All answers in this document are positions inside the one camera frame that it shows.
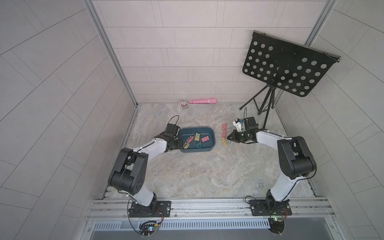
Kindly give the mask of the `teal plastic storage box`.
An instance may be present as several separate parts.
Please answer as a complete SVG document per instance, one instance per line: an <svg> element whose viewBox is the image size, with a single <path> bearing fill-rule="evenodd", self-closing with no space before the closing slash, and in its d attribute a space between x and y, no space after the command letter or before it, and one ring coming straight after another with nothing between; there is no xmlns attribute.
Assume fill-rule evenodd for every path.
<svg viewBox="0 0 384 240"><path fill-rule="evenodd" d="M209 127L189 127L180 130L183 153L209 152L216 145L215 132Z"/></svg>

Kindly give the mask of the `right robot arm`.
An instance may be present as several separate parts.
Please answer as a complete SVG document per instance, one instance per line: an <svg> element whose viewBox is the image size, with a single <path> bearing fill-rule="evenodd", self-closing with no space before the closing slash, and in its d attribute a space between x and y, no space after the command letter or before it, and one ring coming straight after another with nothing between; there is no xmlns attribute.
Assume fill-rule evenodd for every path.
<svg viewBox="0 0 384 240"><path fill-rule="evenodd" d="M238 132L227 139L235 143L263 144L278 151L281 174L266 195L269 212L287 203L288 196L299 181L308 180L317 172L316 161L303 137L284 137L264 130Z"/></svg>

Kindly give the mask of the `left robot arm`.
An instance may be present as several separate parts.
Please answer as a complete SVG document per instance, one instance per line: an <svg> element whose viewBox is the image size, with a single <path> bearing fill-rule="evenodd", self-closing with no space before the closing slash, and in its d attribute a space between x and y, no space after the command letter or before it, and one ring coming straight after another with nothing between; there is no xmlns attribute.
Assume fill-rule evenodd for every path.
<svg viewBox="0 0 384 240"><path fill-rule="evenodd" d="M140 217L152 216L157 208L157 196L145 186L148 162L156 156L182 148L177 135L163 132L141 147L120 150L108 178L108 186L127 194L134 201L134 212Z"/></svg>

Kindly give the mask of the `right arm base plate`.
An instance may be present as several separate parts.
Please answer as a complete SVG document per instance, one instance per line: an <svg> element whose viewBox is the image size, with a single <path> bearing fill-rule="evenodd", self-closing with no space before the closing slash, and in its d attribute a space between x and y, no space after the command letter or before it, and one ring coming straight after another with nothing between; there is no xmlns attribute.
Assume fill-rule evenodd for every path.
<svg viewBox="0 0 384 240"><path fill-rule="evenodd" d="M248 201L253 216L291 216L292 210L289 200L276 202L274 200L249 200Z"/></svg>

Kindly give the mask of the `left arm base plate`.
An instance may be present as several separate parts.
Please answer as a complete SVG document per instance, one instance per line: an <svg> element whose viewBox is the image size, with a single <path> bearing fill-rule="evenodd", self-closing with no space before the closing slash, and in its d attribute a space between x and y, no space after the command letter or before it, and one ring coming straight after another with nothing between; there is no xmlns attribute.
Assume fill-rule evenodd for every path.
<svg viewBox="0 0 384 240"><path fill-rule="evenodd" d="M151 203L150 206L144 207L135 202L128 205L128 214L131 218L159 218L161 216L167 218L170 216L171 201L157 201L156 204Z"/></svg>

